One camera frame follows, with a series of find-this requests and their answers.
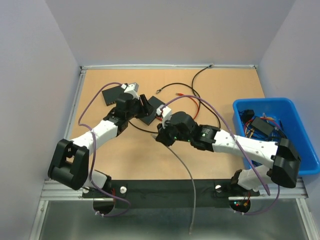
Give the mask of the black network switch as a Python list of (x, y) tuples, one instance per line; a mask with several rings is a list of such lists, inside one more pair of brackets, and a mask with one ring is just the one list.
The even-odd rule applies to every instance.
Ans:
[(118, 96), (124, 92), (128, 84), (124, 83), (118, 86), (114, 86), (102, 91), (102, 96), (106, 106), (111, 106), (116, 103)]
[(158, 99), (155, 96), (152, 96), (148, 102), (152, 106), (152, 113), (149, 116), (140, 118), (140, 120), (147, 126), (149, 126), (155, 119), (156, 119), (156, 110), (159, 108), (161, 105), (164, 105), (165, 103)]

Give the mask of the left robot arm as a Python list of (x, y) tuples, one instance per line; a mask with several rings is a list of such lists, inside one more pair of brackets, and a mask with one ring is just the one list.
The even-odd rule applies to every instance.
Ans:
[(111, 193), (111, 177), (89, 167), (90, 156), (107, 141), (118, 137), (133, 118), (141, 119), (151, 115), (154, 108), (144, 94), (138, 98), (122, 93), (115, 107), (94, 128), (82, 123), (88, 131), (72, 140), (62, 139), (55, 148), (48, 169), (48, 177), (73, 190), (94, 188), (100, 197)]

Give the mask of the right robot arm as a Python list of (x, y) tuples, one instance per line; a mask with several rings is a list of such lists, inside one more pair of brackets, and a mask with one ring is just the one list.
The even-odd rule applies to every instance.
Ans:
[(244, 157), (250, 164), (259, 163), (235, 172), (230, 182), (235, 195), (259, 186), (267, 188), (272, 183), (288, 189), (297, 185), (301, 157), (286, 138), (276, 142), (234, 135), (215, 126), (197, 124), (190, 115), (179, 111), (165, 116), (157, 125), (155, 140), (166, 147), (176, 141), (188, 142), (197, 150), (231, 154)]

